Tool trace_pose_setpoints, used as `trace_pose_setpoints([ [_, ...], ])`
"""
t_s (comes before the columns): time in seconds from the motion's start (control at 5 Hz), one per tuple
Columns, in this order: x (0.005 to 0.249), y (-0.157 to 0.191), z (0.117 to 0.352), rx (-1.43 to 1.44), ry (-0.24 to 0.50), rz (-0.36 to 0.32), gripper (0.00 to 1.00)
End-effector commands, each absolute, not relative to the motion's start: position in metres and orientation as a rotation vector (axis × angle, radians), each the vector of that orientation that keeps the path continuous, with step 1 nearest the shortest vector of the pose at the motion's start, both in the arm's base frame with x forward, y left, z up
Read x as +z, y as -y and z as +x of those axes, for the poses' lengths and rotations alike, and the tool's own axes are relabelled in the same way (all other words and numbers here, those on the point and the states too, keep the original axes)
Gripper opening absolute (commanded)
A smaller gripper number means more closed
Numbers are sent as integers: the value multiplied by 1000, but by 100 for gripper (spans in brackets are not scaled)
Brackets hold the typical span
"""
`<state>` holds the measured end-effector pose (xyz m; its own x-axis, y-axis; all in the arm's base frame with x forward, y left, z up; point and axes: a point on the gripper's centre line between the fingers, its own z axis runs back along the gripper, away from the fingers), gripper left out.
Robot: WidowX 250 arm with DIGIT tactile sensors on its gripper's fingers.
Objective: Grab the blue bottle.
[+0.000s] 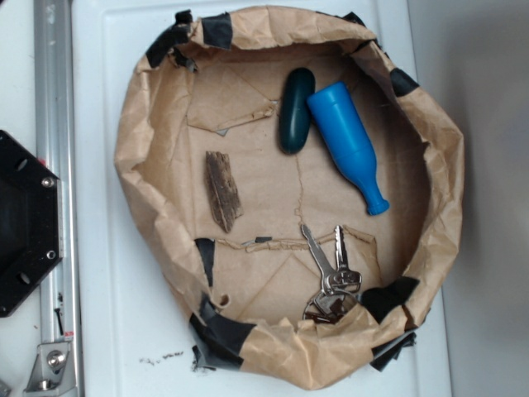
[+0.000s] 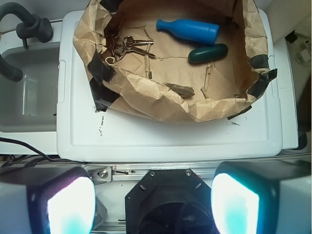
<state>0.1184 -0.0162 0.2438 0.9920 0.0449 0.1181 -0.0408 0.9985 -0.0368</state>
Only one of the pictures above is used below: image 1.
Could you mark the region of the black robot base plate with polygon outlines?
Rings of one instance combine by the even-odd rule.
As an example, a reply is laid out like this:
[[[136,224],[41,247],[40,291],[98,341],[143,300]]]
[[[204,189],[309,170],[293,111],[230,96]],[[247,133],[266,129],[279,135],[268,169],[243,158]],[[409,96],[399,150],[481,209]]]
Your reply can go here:
[[[61,260],[59,179],[1,131],[1,317]]]

